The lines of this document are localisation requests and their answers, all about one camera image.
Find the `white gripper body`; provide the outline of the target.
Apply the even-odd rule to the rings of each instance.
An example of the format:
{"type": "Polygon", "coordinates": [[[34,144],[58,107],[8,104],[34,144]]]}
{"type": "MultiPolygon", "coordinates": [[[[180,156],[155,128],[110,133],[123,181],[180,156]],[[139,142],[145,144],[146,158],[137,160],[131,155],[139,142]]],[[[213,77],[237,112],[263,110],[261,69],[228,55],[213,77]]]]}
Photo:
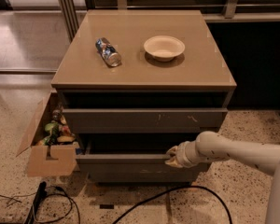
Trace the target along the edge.
{"type": "Polygon", "coordinates": [[[202,161],[202,157],[196,150],[194,142],[183,142],[177,146],[176,161],[183,168],[191,168],[202,161]]]}

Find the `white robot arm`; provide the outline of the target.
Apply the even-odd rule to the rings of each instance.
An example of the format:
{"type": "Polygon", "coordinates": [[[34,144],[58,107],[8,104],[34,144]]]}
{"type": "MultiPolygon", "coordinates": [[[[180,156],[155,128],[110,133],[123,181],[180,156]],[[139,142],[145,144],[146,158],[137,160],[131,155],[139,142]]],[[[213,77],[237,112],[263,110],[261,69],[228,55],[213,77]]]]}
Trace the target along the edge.
{"type": "Polygon", "coordinates": [[[234,160],[273,177],[265,224],[280,224],[280,145],[230,140],[218,133],[202,132],[194,141],[171,147],[165,163],[191,168],[200,163],[234,160]]]}

